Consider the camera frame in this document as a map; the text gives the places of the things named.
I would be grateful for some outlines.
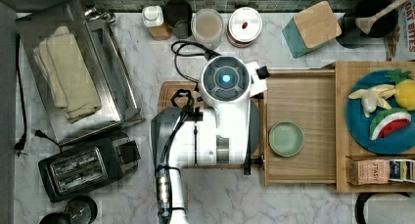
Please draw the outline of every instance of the wooden spoon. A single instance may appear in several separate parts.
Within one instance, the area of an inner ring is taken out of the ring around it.
[[[370,30],[372,29],[373,24],[380,19],[385,14],[389,13],[390,11],[394,10],[396,7],[402,5],[403,3],[407,2],[408,0],[396,0],[392,2],[388,7],[386,7],[384,10],[378,12],[378,14],[372,16],[372,17],[366,17],[366,18],[357,18],[356,19],[356,25],[360,28],[365,34],[369,34]]]

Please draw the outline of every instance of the marble countertop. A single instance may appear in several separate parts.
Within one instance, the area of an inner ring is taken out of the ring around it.
[[[336,60],[385,59],[383,41],[350,50],[336,40],[319,50],[294,59],[282,36],[282,28],[293,14],[261,14],[263,29],[255,44],[240,49],[230,45],[225,34],[217,52],[235,56],[245,63],[257,61],[269,68],[318,68]],[[227,14],[222,15],[225,22]],[[132,75],[134,87],[142,99],[147,121],[126,129],[139,145],[139,170],[90,196],[99,207],[97,224],[158,223],[154,167],[149,148],[150,120],[156,115],[159,91],[163,82],[183,80],[173,66],[170,45],[176,39],[155,41],[143,25],[141,14],[116,14],[115,38]],[[198,77],[206,61],[202,57],[179,58],[182,71]],[[52,128],[35,87],[33,74],[21,49],[23,90],[28,130]],[[23,133],[22,110],[17,98],[17,139]],[[52,143],[30,133],[25,148],[27,156],[15,162],[15,223],[38,223],[50,212],[63,209],[66,202],[50,203],[45,193],[37,162],[58,152]],[[184,169],[183,188],[190,223],[353,223],[356,195],[337,194],[323,185],[276,185],[264,187],[257,169],[244,176],[242,169]]]

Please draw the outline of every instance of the white robot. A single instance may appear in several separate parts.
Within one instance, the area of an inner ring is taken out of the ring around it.
[[[188,223],[180,169],[243,164],[251,157],[259,138],[259,114],[251,97],[266,90],[258,70],[257,63],[213,58],[204,67],[198,86],[211,108],[194,109],[190,91],[181,90],[178,94],[188,97],[188,104],[183,109],[167,108],[153,118],[150,141],[161,224]]]

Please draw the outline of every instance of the wooden tray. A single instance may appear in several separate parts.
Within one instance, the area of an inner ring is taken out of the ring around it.
[[[346,157],[366,157],[374,154],[363,149],[350,135],[346,125],[345,107],[347,96],[354,84],[366,74],[381,70],[402,68],[415,71],[413,62],[335,62],[329,67],[336,69],[336,160],[337,190],[344,193],[362,192],[414,192],[415,184],[395,183],[387,185],[351,185],[346,181]],[[415,147],[403,155],[415,154]]]
[[[336,183],[335,71],[271,71],[265,94],[265,185],[276,183]],[[302,150],[280,157],[268,145],[268,132],[281,121],[303,131]]]

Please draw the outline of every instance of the green bowl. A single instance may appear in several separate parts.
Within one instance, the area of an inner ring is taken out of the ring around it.
[[[281,157],[297,154],[304,143],[304,134],[295,123],[283,121],[277,123],[269,132],[269,146]]]

